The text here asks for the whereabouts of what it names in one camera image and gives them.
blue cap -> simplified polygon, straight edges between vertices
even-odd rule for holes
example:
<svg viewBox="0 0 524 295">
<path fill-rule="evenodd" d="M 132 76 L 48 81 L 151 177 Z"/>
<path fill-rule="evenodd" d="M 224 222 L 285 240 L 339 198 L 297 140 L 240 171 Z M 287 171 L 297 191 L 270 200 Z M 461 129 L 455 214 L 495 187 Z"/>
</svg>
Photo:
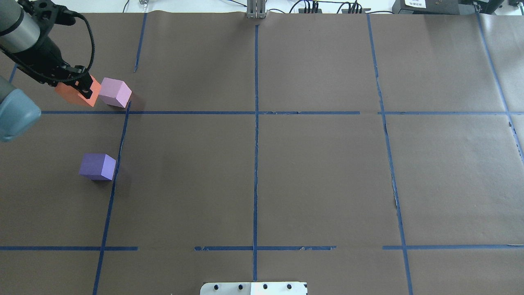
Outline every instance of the blue cap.
<svg viewBox="0 0 524 295">
<path fill-rule="evenodd" d="M 20 89 L 15 89 L 0 104 L 0 141 L 8 142 L 33 126 L 42 112 Z"/>
</svg>

white label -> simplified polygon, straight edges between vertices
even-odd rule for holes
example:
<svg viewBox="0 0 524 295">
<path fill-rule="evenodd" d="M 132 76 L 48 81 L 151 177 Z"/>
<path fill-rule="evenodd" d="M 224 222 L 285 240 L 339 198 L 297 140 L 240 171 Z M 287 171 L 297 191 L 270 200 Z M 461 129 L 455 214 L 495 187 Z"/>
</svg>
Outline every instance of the white label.
<svg viewBox="0 0 524 295">
<path fill-rule="evenodd" d="M 425 0 L 404 0 L 404 3 L 411 7 L 426 8 Z"/>
</svg>

white background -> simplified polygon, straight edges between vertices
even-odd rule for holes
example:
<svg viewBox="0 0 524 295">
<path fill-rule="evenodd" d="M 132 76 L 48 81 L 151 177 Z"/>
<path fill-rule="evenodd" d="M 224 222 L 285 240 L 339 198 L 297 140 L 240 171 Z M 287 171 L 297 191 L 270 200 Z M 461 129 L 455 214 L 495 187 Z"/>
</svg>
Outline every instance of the white background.
<svg viewBox="0 0 524 295">
<path fill-rule="evenodd" d="M 246 0 L 236 0 L 237 2 L 246 4 Z M 54 0 L 56 4 L 65 5 L 69 9 L 87 13 L 87 12 L 122 12 L 126 0 Z M 278 8 L 285 12 L 293 6 L 296 0 L 268 0 L 266 8 Z M 391 6 L 395 0 L 359 0 L 364 8 L 371 8 L 374 10 L 391 10 Z M 340 4 L 320 3 L 319 8 L 323 13 L 335 13 Z M 298 12 L 298 8 L 303 8 L 303 4 L 298 4 L 294 11 Z M 208 13 L 222 13 L 222 12 L 245 12 L 246 8 L 228 0 L 150 0 L 147 11 L 164 10 L 167 12 L 208 12 Z M 140 5 L 138 0 L 130 0 L 126 12 L 143 12 L 144 7 Z M 496 12 L 502 14 L 521 15 L 520 9 L 509 6 L 507 0 L 503 3 L 503 8 Z"/>
</svg>

block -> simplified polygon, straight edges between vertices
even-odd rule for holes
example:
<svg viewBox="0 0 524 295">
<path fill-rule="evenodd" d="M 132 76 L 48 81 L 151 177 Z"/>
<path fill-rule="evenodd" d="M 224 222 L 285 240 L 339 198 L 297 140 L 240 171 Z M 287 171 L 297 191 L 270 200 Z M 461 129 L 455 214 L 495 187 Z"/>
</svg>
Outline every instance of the block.
<svg viewBox="0 0 524 295">
<path fill-rule="evenodd" d="M 106 154 L 84 154 L 79 174 L 91 180 L 113 180 L 116 160 Z"/>
<path fill-rule="evenodd" d="M 64 98 L 68 103 L 79 104 L 86 107 L 94 107 L 96 99 L 100 93 L 101 85 L 93 76 L 91 76 L 91 78 L 93 79 L 93 84 L 91 85 L 93 94 L 91 95 L 90 99 L 86 99 L 76 89 L 65 85 L 64 83 L 58 83 L 58 85 L 54 88 L 54 91 Z"/>
<path fill-rule="evenodd" d="M 106 104 L 125 108 L 130 96 L 131 89 L 124 81 L 111 78 L 104 78 L 104 80 L 102 80 L 100 99 L 103 100 Z"/>
</svg>

